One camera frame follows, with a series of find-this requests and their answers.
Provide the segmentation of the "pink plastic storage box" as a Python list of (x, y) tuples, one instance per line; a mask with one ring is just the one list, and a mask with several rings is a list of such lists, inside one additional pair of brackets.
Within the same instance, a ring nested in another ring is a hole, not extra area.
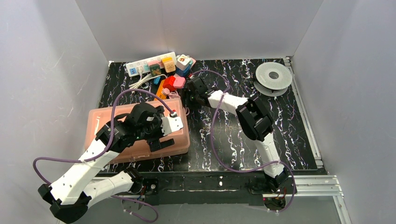
[(188, 152), (190, 136), (187, 117), (179, 99), (149, 101), (99, 108), (89, 112), (84, 149), (99, 133), (107, 144), (110, 138), (110, 119), (114, 121), (114, 139), (111, 147), (122, 152), (111, 164), (141, 161)]

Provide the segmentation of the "red cube socket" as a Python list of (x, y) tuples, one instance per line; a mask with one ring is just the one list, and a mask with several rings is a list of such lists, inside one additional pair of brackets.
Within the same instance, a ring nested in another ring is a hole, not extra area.
[(164, 89), (168, 89), (170, 92), (175, 91), (174, 82), (176, 78), (174, 76), (170, 76), (163, 80), (162, 87)]

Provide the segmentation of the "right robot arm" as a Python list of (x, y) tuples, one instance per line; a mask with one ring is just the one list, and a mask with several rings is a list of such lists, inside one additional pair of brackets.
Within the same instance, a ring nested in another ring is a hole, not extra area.
[(200, 77), (189, 80), (184, 92), (189, 107), (219, 108), (236, 115), (243, 133), (252, 140), (265, 164), (265, 190), (275, 192), (284, 185), (289, 175), (288, 170), (279, 163), (280, 155), (273, 136), (274, 121), (259, 97), (238, 97), (210, 89)]

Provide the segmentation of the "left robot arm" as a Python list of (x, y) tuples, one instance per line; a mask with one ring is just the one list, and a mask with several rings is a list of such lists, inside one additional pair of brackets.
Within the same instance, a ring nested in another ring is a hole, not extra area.
[(106, 164), (135, 142), (145, 140), (152, 152), (174, 144), (173, 139), (162, 138), (183, 128), (182, 119), (166, 104), (154, 107), (148, 103), (136, 104), (131, 112), (112, 115), (70, 169), (54, 182), (45, 182), (38, 189), (50, 211), (58, 220), (71, 224), (79, 220), (94, 204), (119, 193), (143, 188), (144, 179), (135, 168), (93, 182)]

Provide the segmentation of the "white power strip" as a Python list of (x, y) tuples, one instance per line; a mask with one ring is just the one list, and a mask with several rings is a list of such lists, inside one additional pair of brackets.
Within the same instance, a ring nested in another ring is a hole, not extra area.
[(164, 58), (166, 59), (168, 57), (171, 58), (171, 60), (174, 63), (177, 60), (175, 52), (169, 52), (169, 53), (165, 53), (162, 55), (153, 56), (153, 57), (146, 58), (146, 59), (141, 59), (139, 61), (129, 62), (129, 63), (126, 63), (124, 65), (124, 67), (125, 67), (129, 77), (135, 77), (137, 75), (150, 72), (149, 67), (152, 64), (158, 64), (161, 69), (164, 69), (163, 59)]

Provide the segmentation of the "orange power bank socket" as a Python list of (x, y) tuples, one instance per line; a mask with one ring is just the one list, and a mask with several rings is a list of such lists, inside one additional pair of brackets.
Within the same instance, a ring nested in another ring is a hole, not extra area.
[(156, 95), (157, 95), (159, 98), (161, 98), (161, 99), (166, 99), (167, 96), (163, 93), (163, 83), (164, 83), (164, 80), (162, 80), (162, 81), (159, 83), (158, 89), (157, 89), (157, 92), (156, 92)]

